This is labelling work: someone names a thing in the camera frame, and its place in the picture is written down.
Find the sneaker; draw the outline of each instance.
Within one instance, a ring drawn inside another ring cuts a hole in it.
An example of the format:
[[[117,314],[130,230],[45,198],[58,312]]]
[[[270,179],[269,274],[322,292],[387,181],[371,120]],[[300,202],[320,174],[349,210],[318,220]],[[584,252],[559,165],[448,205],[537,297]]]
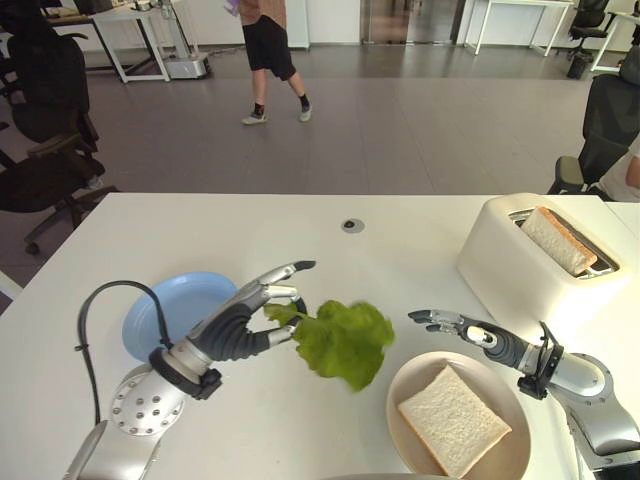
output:
[[[267,114],[263,113],[262,115],[256,115],[255,113],[252,113],[248,117],[243,118],[242,123],[247,126],[267,123]]]
[[[309,105],[309,108],[300,112],[299,118],[302,123],[307,123],[309,120],[311,120],[311,110],[313,110],[313,106]]]

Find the toast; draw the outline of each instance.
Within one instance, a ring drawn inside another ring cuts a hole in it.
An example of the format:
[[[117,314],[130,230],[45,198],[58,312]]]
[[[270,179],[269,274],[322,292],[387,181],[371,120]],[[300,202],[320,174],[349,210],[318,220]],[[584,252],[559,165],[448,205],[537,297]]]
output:
[[[511,432],[449,365],[398,410],[442,470],[456,478]]]
[[[521,228],[571,275],[579,275],[598,260],[546,207],[536,207]]]

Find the person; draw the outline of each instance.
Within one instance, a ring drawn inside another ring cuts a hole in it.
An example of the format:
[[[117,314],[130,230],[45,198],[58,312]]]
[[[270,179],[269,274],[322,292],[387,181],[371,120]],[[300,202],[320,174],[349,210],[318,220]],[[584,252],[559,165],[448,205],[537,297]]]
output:
[[[640,149],[618,160],[587,193],[604,193],[600,196],[616,202],[640,202]]]
[[[311,103],[302,77],[291,61],[287,37],[285,0],[239,0],[238,13],[242,23],[247,56],[253,81],[254,110],[242,120],[245,125],[267,121],[267,70],[289,85],[300,99],[299,120],[311,120]]]

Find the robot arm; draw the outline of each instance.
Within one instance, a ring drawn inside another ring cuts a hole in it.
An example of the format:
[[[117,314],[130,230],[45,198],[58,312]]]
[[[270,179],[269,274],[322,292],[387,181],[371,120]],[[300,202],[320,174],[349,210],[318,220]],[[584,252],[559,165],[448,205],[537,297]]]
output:
[[[409,317],[429,332],[458,335],[484,349],[489,359],[524,373],[518,380],[523,393],[541,400],[550,392],[564,409],[571,435],[596,478],[640,478],[640,430],[616,399],[613,378],[602,362],[565,352],[544,324],[543,344],[537,346],[454,312],[421,310]]]
[[[275,298],[288,298],[306,313],[296,288],[277,283],[314,266],[311,261],[296,262],[261,275],[170,350],[156,349],[150,364],[123,379],[111,402],[110,418],[87,436],[64,480],[143,479],[187,398],[206,400],[222,385],[220,372],[211,368],[214,361],[247,358],[291,339],[299,317],[264,332],[252,332],[247,324],[253,313]]]

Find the chair wheel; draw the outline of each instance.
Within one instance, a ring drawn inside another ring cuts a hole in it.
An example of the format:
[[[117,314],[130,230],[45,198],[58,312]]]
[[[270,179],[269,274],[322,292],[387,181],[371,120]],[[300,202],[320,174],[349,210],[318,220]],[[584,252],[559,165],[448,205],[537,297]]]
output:
[[[29,245],[27,245],[24,251],[27,252],[29,255],[37,255],[40,253],[40,247],[38,246],[37,243],[32,242]]]

